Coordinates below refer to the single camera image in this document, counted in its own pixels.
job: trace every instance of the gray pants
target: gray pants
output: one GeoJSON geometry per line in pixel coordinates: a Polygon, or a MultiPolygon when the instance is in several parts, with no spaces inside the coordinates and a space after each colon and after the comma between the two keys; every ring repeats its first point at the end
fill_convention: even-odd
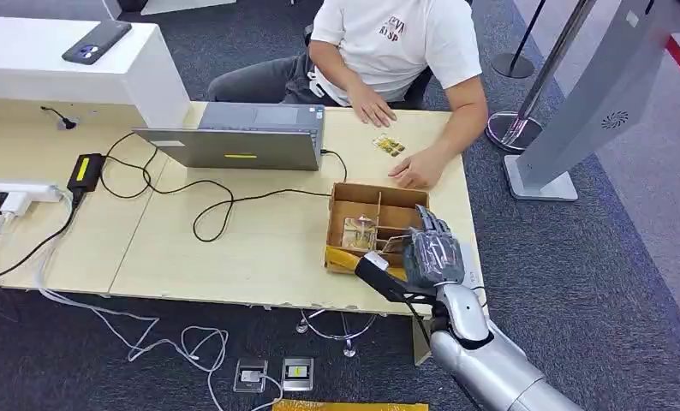
{"type": "Polygon", "coordinates": [[[233,103],[322,104],[338,106],[325,95],[310,90],[307,72],[314,70],[312,60],[303,53],[278,58],[222,74],[209,85],[210,101],[233,103]]]}

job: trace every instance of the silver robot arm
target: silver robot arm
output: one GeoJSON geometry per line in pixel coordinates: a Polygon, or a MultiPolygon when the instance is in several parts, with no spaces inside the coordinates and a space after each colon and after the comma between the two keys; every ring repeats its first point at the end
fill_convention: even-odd
{"type": "Polygon", "coordinates": [[[524,352],[484,315],[476,294],[459,283],[437,287],[433,358],[494,411],[580,411],[552,388],[524,352]]]}
{"type": "Polygon", "coordinates": [[[484,315],[476,293],[462,285],[462,254],[449,226],[425,207],[416,209],[422,229],[409,229],[403,250],[409,280],[391,276],[388,262],[375,252],[360,260],[355,275],[388,301],[433,306],[433,358],[486,409],[580,411],[545,381],[522,349],[484,315]]]}

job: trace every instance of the laptop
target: laptop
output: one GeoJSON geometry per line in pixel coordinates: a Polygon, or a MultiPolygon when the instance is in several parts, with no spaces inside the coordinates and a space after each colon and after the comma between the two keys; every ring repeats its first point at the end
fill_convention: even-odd
{"type": "Polygon", "coordinates": [[[189,168],[319,170],[325,107],[208,103],[199,129],[135,128],[189,168]]]}

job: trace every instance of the white cable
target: white cable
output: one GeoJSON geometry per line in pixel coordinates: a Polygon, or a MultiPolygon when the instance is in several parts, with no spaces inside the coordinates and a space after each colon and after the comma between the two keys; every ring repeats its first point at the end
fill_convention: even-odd
{"type": "MultiPolygon", "coordinates": [[[[68,206],[68,212],[72,212],[72,199],[70,196],[66,193],[61,192],[61,200],[63,201],[64,204],[68,206]]],[[[219,405],[219,402],[217,401],[217,397],[214,394],[214,389],[212,387],[212,375],[215,371],[217,371],[222,364],[224,363],[224,359],[226,358],[226,345],[227,342],[229,341],[229,332],[226,330],[220,330],[218,328],[212,328],[212,327],[201,327],[198,325],[190,325],[189,327],[186,327],[183,329],[182,334],[181,334],[181,347],[179,347],[178,344],[175,342],[169,340],[169,339],[161,339],[158,340],[147,347],[141,348],[140,345],[143,343],[143,341],[148,337],[148,334],[151,332],[151,329],[158,323],[160,320],[159,317],[141,317],[132,313],[125,313],[125,312],[120,312],[120,311],[113,311],[109,310],[106,308],[102,307],[96,307],[92,306],[90,304],[83,304],[77,301],[70,300],[68,297],[64,295],[60,295],[57,292],[48,289],[45,287],[44,284],[44,274],[45,274],[45,268],[48,265],[48,262],[50,261],[50,258],[52,257],[52,254],[55,252],[57,249],[57,245],[59,241],[63,238],[65,235],[65,232],[63,232],[61,235],[53,239],[50,243],[50,245],[43,251],[42,255],[40,256],[40,259],[38,260],[38,266],[37,269],[33,272],[33,281],[35,282],[35,286],[37,287],[39,293],[47,298],[48,300],[58,302],[60,304],[64,304],[67,306],[72,306],[72,307],[79,307],[79,308],[85,308],[88,310],[91,310],[92,312],[95,313],[95,315],[99,316],[100,319],[103,320],[105,325],[108,326],[108,329],[110,332],[112,332],[116,337],[118,337],[127,347],[131,348],[130,351],[128,351],[128,361],[133,362],[136,360],[138,357],[141,355],[147,353],[148,351],[151,351],[152,349],[156,348],[157,346],[161,344],[170,344],[171,346],[174,347],[174,350],[184,357],[191,365],[199,368],[201,371],[206,372],[206,384],[209,387],[209,394],[212,396],[212,400],[214,401],[214,405],[219,409],[219,411],[224,411],[224,409],[219,405]],[[132,344],[126,340],[125,337],[123,337],[116,329],[113,327],[113,325],[110,324],[108,319],[103,315],[103,313],[106,314],[111,314],[111,315],[121,315],[121,316],[126,316],[130,317],[132,319],[138,319],[139,321],[148,321],[150,324],[148,327],[146,327],[146,330],[144,333],[140,336],[138,341],[135,344],[132,344]],[[194,348],[189,351],[188,348],[186,347],[186,333],[190,330],[200,330],[200,331],[210,331],[210,333],[204,337],[194,348]],[[205,367],[196,362],[199,357],[195,354],[196,351],[207,341],[209,341],[212,337],[219,335],[219,338],[221,340],[221,345],[218,347],[218,354],[216,359],[214,360],[214,363],[212,364],[211,367],[205,367]]],[[[257,411],[259,409],[262,409],[264,407],[268,407],[271,405],[276,404],[280,400],[282,400],[283,397],[283,391],[282,391],[282,386],[272,377],[265,376],[266,379],[269,379],[272,381],[278,388],[279,388],[279,398],[275,399],[272,402],[268,402],[267,404],[264,404],[262,406],[259,406],[252,411],[257,411]]]]}
{"type": "Polygon", "coordinates": [[[259,410],[261,410],[262,408],[271,407],[272,405],[274,405],[274,404],[276,404],[276,403],[282,401],[282,395],[283,395],[282,385],[280,385],[280,384],[277,382],[276,379],[270,377],[269,375],[264,375],[264,378],[265,378],[265,379],[269,379],[270,381],[272,381],[272,382],[277,386],[277,388],[279,388],[279,397],[275,398],[275,399],[272,400],[271,402],[268,402],[267,404],[262,404],[262,405],[260,405],[260,406],[258,406],[258,407],[256,407],[256,408],[252,408],[252,411],[259,411],[259,410]]]}

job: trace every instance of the smartphone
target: smartphone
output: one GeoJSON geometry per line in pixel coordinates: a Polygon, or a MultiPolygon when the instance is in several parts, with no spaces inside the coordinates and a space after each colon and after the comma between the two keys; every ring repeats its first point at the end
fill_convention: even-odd
{"type": "Polygon", "coordinates": [[[93,64],[131,30],[125,21],[101,21],[93,30],[63,53],[71,63],[93,64]]]}

